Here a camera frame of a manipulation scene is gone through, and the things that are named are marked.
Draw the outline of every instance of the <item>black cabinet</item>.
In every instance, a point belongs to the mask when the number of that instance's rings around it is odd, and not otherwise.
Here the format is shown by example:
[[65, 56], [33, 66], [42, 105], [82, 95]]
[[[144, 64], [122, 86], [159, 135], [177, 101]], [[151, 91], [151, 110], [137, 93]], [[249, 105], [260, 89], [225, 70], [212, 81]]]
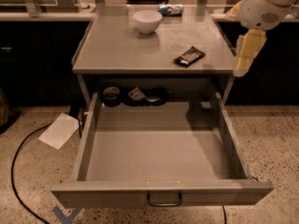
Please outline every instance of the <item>black cabinet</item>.
[[12, 106], [83, 102], [71, 60], [87, 21], [1, 21], [0, 86]]
[[[239, 22], [219, 22], [235, 47], [247, 32]], [[299, 104], [299, 23], [267, 31], [267, 41], [249, 72], [237, 77], [227, 104]]]

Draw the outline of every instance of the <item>drawer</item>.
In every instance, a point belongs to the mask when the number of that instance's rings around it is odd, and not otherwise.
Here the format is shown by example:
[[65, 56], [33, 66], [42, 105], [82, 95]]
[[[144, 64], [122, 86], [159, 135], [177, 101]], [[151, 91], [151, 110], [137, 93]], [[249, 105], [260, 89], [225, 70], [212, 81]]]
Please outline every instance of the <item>drawer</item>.
[[52, 193], [66, 208], [256, 204], [273, 185], [252, 178], [220, 94], [200, 82], [185, 97], [170, 86], [161, 106], [94, 93], [73, 179]]

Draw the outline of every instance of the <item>white paper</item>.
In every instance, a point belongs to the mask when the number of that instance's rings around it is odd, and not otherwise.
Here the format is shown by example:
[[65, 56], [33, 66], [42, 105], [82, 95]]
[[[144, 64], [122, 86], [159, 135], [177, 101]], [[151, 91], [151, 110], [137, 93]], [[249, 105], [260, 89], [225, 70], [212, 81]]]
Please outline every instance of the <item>white paper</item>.
[[78, 120], [62, 113], [38, 139], [60, 149], [78, 128]]

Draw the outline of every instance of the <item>floor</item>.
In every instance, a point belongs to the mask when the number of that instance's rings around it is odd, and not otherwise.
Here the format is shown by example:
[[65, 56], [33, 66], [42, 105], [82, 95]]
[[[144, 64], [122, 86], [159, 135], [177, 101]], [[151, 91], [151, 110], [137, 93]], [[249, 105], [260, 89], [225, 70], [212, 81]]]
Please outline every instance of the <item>floor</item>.
[[[32, 131], [52, 123], [68, 106], [21, 107], [21, 116], [0, 134], [0, 222], [41, 223], [18, 202], [10, 183], [10, 168], [21, 141]], [[252, 175], [270, 180], [275, 189], [253, 206], [225, 206], [230, 224], [292, 224], [299, 217], [299, 106], [228, 105], [236, 135]], [[64, 209], [51, 194], [54, 183], [67, 181], [79, 145], [76, 131], [60, 149], [54, 149], [34, 134], [25, 143], [15, 166], [16, 188], [23, 201], [49, 223], [61, 223], [52, 209]], [[83, 209], [75, 224], [92, 223], [224, 223], [220, 206], [143, 209]]]

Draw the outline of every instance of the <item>white bowl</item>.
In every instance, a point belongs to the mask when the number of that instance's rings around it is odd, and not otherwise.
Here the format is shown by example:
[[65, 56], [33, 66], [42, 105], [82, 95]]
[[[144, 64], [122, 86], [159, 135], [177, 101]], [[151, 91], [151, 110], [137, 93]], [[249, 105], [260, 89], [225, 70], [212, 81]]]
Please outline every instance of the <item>white bowl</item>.
[[137, 11], [133, 18], [135, 20], [136, 27], [143, 34], [152, 34], [159, 27], [162, 14], [158, 11], [142, 10]]

